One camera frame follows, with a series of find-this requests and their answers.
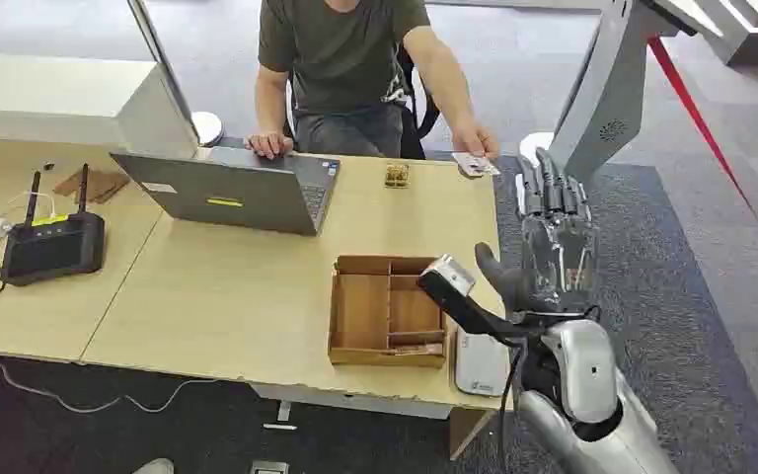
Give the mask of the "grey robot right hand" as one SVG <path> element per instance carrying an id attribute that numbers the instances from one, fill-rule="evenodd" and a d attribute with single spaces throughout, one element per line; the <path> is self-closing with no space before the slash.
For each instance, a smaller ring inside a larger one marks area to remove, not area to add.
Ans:
<path id="1" fill-rule="evenodd" d="M 516 175 L 520 264 L 507 266 L 485 242 L 475 246 L 476 263 L 508 314 L 582 314 L 594 304 L 598 228 L 582 183 L 546 149 L 534 155 L 519 160 Z"/>

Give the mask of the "person's left hand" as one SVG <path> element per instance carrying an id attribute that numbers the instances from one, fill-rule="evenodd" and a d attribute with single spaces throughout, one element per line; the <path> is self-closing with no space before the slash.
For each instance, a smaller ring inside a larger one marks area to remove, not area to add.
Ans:
<path id="1" fill-rule="evenodd" d="M 479 158 L 495 160 L 500 155 L 497 138 L 474 118 L 463 118 L 450 123 L 453 150 Z"/>

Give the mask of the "person's right hand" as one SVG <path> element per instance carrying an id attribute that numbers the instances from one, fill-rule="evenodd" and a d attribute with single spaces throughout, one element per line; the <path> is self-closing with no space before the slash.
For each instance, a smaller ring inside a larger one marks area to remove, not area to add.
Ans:
<path id="1" fill-rule="evenodd" d="M 283 132 L 258 132 L 245 138 L 244 146 L 268 160 L 278 159 L 293 151 L 294 141 Z"/>

